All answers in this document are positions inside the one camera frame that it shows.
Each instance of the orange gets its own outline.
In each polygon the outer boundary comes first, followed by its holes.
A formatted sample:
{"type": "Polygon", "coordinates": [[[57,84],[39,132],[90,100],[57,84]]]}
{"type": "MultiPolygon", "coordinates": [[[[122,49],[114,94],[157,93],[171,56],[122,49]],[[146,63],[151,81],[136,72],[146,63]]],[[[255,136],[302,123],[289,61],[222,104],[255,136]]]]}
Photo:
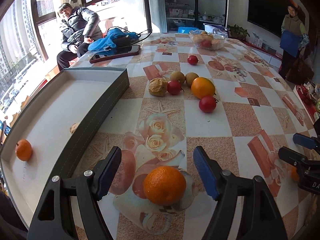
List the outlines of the orange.
{"type": "Polygon", "coordinates": [[[196,78],[191,85],[191,92],[199,99],[213,96],[216,92],[214,84],[207,78],[196,78]]]}
{"type": "Polygon", "coordinates": [[[28,161],[32,155],[31,144],[25,139],[18,141],[16,145],[16,155],[18,159],[24,162],[28,161]]]}
{"type": "Polygon", "coordinates": [[[297,168],[294,166],[291,166],[291,179],[293,179],[295,182],[300,181],[300,177],[297,173],[297,168]]]}
{"type": "Polygon", "coordinates": [[[152,170],[143,181],[143,191],[148,200],[160,206],[177,203],[186,190],[183,175],[170,166],[160,166],[152,170]]]}

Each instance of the metal screw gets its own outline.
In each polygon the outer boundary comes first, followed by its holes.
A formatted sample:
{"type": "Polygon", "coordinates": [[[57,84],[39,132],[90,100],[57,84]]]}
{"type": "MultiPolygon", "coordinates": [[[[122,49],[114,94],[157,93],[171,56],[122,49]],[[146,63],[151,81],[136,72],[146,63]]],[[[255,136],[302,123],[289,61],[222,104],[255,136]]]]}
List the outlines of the metal screw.
{"type": "Polygon", "coordinates": [[[262,182],[263,181],[263,178],[261,176],[254,176],[254,179],[257,181],[257,182],[262,182]]]}
{"type": "Polygon", "coordinates": [[[223,170],[223,171],[222,171],[222,174],[223,174],[224,176],[230,176],[230,175],[231,175],[231,171],[229,171],[229,170],[223,170]]]}
{"type": "Polygon", "coordinates": [[[56,181],[58,181],[59,179],[60,179],[59,176],[53,176],[51,180],[52,180],[53,182],[56,182],[56,181]]]}
{"type": "Polygon", "coordinates": [[[92,173],[93,173],[93,171],[87,170],[87,171],[85,171],[85,172],[83,173],[83,175],[86,176],[86,177],[89,177],[89,176],[92,175],[92,173]]]}

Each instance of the kiwi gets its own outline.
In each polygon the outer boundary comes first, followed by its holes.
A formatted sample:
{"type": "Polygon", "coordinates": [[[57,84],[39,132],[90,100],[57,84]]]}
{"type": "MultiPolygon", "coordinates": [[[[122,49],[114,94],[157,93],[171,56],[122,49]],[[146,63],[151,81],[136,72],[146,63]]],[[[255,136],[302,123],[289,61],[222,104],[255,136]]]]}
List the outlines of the kiwi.
{"type": "Polygon", "coordinates": [[[190,72],[186,74],[186,84],[188,87],[191,87],[193,81],[199,76],[196,73],[190,72]]]}
{"type": "Polygon", "coordinates": [[[184,83],[184,81],[186,80],[186,78],[182,72],[174,71],[170,75],[170,80],[171,81],[176,80],[182,85],[184,83]]]}

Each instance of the black puffer jacket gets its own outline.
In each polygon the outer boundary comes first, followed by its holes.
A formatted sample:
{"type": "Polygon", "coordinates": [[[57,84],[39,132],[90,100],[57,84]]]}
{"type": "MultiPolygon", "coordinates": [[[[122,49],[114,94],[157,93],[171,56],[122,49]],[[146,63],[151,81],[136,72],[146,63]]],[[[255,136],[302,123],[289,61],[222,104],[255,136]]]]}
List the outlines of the black puffer jacket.
{"type": "Polygon", "coordinates": [[[98,14],[86,7],[73,8],[69,19],[62,20],[60,31],[62,32],[61,47],[64,51],[70,51],[71,44],[79,46],[83,43],[84,37],[93,40],[103,38],[102,32],[98,26],[100,22],[98,14]]]}

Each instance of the person's hand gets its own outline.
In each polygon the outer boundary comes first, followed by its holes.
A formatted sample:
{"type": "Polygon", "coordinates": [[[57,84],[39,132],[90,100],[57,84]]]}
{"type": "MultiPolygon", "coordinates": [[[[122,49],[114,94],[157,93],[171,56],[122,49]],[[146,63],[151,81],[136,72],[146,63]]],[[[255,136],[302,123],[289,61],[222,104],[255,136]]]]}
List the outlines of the person's hand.
{"type": "Polygon", "coordinates": [[[94,42],[94,40],[93,39],[91,39],[91,38],[89,38],[89,37],[84,37],[84,43],[88,43],[88,44],[90,44],[90,43],[93,43],[94,42]]]}
{"type": "Polygon", "coordinates": [[[72,53],[76,54],[78,50],[78,46],[72,44],[69,46],[69,49],[72,53]]]}

